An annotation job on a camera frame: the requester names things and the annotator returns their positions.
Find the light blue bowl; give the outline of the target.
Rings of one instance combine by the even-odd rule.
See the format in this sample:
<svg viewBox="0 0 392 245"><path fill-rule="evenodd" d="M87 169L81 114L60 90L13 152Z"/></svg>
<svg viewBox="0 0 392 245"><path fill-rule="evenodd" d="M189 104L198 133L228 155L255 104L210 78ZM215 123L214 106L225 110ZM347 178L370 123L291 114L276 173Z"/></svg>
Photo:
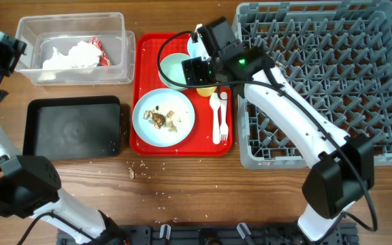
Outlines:
<svg viewBox="0 0 392 245"><path fill-rule="evenodd" d="M191 34L187 43L187 52L192 59L200 57L203 61L207 61L210 57L198 32Z"/></svg>

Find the yellow plastic cup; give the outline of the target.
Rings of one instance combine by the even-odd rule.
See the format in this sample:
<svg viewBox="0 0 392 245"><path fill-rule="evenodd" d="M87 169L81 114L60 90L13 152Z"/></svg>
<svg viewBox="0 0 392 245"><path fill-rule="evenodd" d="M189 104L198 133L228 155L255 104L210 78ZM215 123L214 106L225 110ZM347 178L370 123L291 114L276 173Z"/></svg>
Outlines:
<svg viewBox="0 0 392 245"><path fill-rule="evenodd" d="M202 97L210 97L213 93L216 92L216 87L205 87L205 88L197 88L197 93Z"/></svg>

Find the white plastic spoon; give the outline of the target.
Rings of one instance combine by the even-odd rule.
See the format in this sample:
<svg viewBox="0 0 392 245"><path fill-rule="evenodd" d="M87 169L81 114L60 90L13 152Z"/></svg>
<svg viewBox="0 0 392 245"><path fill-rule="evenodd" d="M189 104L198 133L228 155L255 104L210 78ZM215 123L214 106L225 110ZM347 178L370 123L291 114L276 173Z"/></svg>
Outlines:
<svg viewBox="0 0 392 245"><path fill-rule="evenodd" d="M213 93L210 96L210 107L212 108L213 111L213 122L212 122L212 141L214 144L220 144L221 139L220 139L220 125L218 121L218 111L220 109L221 102L220 99L218 98L218 95L216 93Z"/></svg>

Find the mint green bowl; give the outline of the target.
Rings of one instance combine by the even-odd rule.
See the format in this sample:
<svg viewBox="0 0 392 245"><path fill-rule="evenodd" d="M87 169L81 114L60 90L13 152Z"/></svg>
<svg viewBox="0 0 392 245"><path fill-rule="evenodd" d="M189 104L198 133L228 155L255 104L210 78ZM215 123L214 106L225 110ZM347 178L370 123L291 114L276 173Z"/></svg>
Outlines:
<svg viewBox="0 0 392 245"><path fill-rule="evenodd" d="M171 80L179 84L185 84L184 72L181 62L191 57L184 53L174 53L166 56L160 63L163 73Z"/></svg>

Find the white napkin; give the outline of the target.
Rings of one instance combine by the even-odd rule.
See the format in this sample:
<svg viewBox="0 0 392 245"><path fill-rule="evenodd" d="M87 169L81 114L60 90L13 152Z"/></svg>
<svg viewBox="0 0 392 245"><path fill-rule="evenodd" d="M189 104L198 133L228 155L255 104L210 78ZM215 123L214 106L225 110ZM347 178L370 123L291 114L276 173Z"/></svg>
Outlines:
<svg viewBox="0 0 392 245"><path fill-rule="evenodd" d="M100 56L103 52L86 42L79 42L73 46L68 55L59 52L57 48L53 48L52 57L45 60L43 69L73 69L73 68L89 68L96 67L99 64Z"/></svg>

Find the red snack wrapper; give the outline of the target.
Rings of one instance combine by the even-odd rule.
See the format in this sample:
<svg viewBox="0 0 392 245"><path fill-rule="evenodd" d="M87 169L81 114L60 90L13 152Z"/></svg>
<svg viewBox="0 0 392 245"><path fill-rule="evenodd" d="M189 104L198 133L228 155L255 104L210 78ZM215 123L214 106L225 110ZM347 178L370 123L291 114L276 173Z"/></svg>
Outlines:
<svg viewBox="0 0 392 245"><path fill-rule="evenodd" d="M94 45L96 48L100 49L101 55L99 56L99 64L100 66L110 66L111 61L108 57L108 55L105 53L105 50L103 49L103 46L101 42L97 39L97 37L92 37L89 41L88 44Z"/></svg>

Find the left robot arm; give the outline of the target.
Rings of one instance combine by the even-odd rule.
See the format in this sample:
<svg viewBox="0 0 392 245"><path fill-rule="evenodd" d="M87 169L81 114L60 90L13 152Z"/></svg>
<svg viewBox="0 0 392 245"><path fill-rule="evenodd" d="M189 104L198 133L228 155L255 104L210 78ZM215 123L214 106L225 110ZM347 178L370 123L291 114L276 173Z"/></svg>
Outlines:
<svg viewBox="0 0 392 245"><path fill-rule="evenodd" d="M26 43L0 31L0 84L25 54ZM0 101L5 97L0 90ZM61 186L46 157L23 155L0 125L0 216L33 219L19 242L38 221L70 235L77 244L130 244L129 236L103 212L90 208Z"/></svg>

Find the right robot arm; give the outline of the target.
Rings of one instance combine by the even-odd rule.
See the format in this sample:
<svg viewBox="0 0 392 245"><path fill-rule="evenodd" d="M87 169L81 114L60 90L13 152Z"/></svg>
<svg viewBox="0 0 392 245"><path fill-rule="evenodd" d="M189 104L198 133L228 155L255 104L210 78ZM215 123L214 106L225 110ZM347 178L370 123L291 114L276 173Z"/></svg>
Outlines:
<svg viewBox="0 0 392 245"><path fill-rule="evenodd" d="M262 47L245 48L226 18L190 31L191 59L182 62L190 88L238 86L240 96L269 116L293 142L310 172L302 186L308 203L297 225L310 242L320 242L347 209L365 198L378 227L369 190L374 153L364 134L351 137L308 103L286 80Z"/></svg>

